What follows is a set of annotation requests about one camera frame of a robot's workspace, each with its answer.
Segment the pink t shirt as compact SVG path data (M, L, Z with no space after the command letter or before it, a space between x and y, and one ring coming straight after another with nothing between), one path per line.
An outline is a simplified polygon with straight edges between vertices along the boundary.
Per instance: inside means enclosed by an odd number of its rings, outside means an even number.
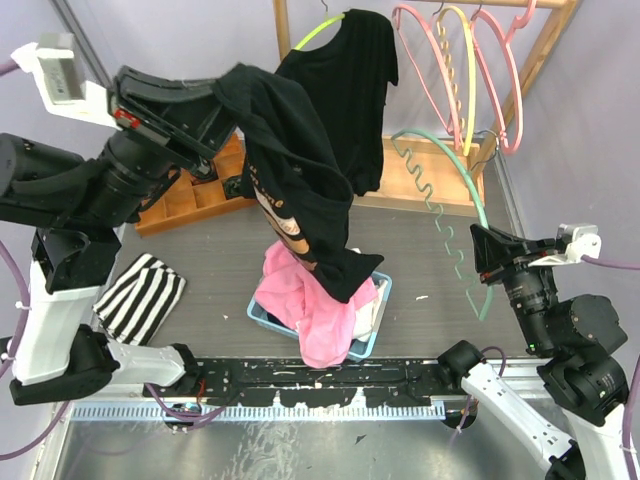
M305 364L325 368L342 363L353 341L356 311L376 297L371 278L346 303L332 298L280 241L265 252L255 301L299 335Z

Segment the mint green hanger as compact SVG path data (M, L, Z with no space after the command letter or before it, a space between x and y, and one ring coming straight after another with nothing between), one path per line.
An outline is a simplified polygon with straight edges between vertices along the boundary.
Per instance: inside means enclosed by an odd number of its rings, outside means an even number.
M471 196L473 209L476 213L478 223L484 227L488 227L488 218L485 211L484 203L481 200L479 190L475 186L471 174L466 167L463 166L461 160L454 153L454 151L447 146L443 140L440 140L435 135L427 133L419 129L403 129L395 133L390 137L390 142L395 152L405 160L405 169L413 178L416 189L419 193L424 195L423 203L430 214L434 214L434 225L439 234L443 235L443 246L445 253L448 257L454 260L453 271L460 282L465 285L464 296L468 301L474 316L479 321L485 321L489 315L489 311L494 299L494 290L492 287L488 287L485 293L484 300L481 306L477 306L473 297L472 289L478 284L476 279L472 280L469 275L464 275L460 270L461 266L465 262L465 254L461 249L452 247L451 242L455 238L455 229L451 225L444 225L441 223L442 217L445 215L444 204L435 200L435 187L431 182L426 180L426 169L417 160L417 148L406 146L401 147L401 138L406 134L412 135L417 139L428 140L436 146L444 156L451 162L455 171L461 177L463 184L465 185L468 193Z

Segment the yellow hanger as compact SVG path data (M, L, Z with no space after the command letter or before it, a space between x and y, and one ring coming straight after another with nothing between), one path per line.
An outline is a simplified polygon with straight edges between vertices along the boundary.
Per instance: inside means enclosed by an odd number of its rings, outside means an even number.
M468 155L473 143L477 105L477 66L470 21L457 6L443 6L434 15L438 47L449 88L446 130L456 149Z

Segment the black printed t shirt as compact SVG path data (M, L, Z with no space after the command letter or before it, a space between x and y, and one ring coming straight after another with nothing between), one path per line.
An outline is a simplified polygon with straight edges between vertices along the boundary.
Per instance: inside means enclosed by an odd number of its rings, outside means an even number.
M348 302L384 258L346 246L353 191L307 93L242 63L213 92L244 134L244 196L327 294Z

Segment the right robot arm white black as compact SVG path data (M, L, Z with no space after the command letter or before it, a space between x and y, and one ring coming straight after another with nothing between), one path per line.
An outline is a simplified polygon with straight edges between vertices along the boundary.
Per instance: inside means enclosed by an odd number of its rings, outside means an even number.
M541 416L467 341L438 357L442 388L478 400L548 479L638 478L631 424L639 380L627 379L613 357L628 337L609 298L582 294L561 301L553 276L559 266L598 263L597 226L563 224L555 237L540 240L480 224L470 232L480 281L503 286L527 352L543 362L536 372L572 432Z

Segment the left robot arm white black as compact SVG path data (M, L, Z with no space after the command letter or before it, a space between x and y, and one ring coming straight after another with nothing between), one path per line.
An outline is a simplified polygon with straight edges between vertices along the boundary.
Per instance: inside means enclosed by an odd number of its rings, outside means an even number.
M13 401L72 401L145 383L191 395L200 368L187 346L124 345L92 329L88 316L121 246L117 228L136 222L182 171L210 178L234 121L211 79L167 80L125 66L110 87L90 82L73 99L50 92L51 75L34 79L48 112L112 134L93 159L1 137L1 217L35 230L19 328L2 340Z

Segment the salmon pink metal hanger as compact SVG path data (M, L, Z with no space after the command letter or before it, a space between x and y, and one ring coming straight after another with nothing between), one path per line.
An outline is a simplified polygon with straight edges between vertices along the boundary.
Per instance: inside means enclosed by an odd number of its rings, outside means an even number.
M463 140L456 96L433 23L407 3L396 5L391 18L435 118L454 147L460 149Z

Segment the white t shirt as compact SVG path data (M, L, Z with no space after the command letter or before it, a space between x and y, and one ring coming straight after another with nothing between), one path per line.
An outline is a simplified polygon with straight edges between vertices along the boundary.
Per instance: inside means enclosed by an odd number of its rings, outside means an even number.
M384 294L389 285L387 279L375 280L376 297L356 311L352 339L368 342L374 331Z

